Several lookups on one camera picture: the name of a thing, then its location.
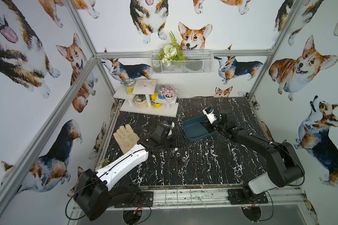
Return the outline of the teal plastic storage box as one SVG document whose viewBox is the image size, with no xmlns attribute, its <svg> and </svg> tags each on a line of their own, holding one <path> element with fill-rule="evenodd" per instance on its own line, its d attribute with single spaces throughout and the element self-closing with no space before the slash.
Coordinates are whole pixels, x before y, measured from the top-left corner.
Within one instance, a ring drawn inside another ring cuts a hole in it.
<svg viewBox="0 0 338 225">
<path fill-rule="evenodd" d="M 202 124 L 209 122 L 205 115 L 188 119 L 182 123 L 183 131 L 188 141 L 196 142 L 218 134 L 216 130 L 209 132 Z"/>
</svg>

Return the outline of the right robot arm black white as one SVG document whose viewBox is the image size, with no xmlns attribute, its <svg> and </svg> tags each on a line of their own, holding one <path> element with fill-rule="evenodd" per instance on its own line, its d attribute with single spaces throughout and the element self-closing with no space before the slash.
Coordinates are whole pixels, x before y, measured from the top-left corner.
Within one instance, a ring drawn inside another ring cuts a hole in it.
<svg viewBox="0 0 338 225">
<path fill-rule="evenodd" d="M 202 124 L 208 132 L 217 131 L 265 158 L 266 172 L 248 181 L 243 187 L 243 195 L 257 196 L 277 187 L 291 186 L 293 182 L 305 178 L 304 169 L 291 144 L 270 141 L 249 132 L 237 124 L 229 110 L 220 111 L 218 117 L 212 108 L 205 108 L 202 112 L 207 117 Z"/>
</svg>

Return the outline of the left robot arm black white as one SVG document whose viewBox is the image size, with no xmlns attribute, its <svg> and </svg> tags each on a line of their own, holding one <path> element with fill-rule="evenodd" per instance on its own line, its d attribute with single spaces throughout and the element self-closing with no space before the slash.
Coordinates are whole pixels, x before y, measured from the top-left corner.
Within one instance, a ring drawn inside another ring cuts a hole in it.
<svg viewBox="0 0 338 225">
<path fill-rule="evenodd" d="M 116 187 L 133 168 L 145 162 L 149 155 L 174 147 L 174 122 L 164 121 L 156 129 L 139 137 L 129 124 L 121 126 L 114 137 L 125 153 L 117 160 L 96 171 L 88 169 L 81 174 L 77 188 L 70 197 L 90 221 L 99 218 L 109 207 L 128 205 L 141 208 L 144 198 L 141 190 L 128 184 Z"/>
</svg>

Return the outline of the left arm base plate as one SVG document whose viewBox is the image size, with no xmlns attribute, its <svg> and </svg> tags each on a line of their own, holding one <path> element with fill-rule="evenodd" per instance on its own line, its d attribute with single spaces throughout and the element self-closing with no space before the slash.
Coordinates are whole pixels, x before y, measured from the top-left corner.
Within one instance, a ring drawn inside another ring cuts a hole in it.
<svg viewBox="0 0 338 225">
<path fill-rule="evenodd" d="M 115 208 L 138 208 L 142 206 L 152 207 L 154 202 L 153 191 L 143 191 L 140 194 L 135 194 L 128 202 L 114 205 Z"/>
</svg>

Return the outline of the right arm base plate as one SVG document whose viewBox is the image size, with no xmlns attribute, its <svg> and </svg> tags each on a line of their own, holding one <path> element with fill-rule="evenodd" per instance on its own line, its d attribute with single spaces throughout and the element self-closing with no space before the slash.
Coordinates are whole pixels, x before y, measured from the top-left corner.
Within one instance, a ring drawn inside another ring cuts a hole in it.
<svg viewBox="0 0 338 225">
<path fill-rule="evenodd" d="M 240 204 L 262 204 L 268 203 L 268 198 L 265 193 L 254 194 L 247 188 L 242 189 L 228 189 L 227 199 L 232 205 Z"/>
</svg>

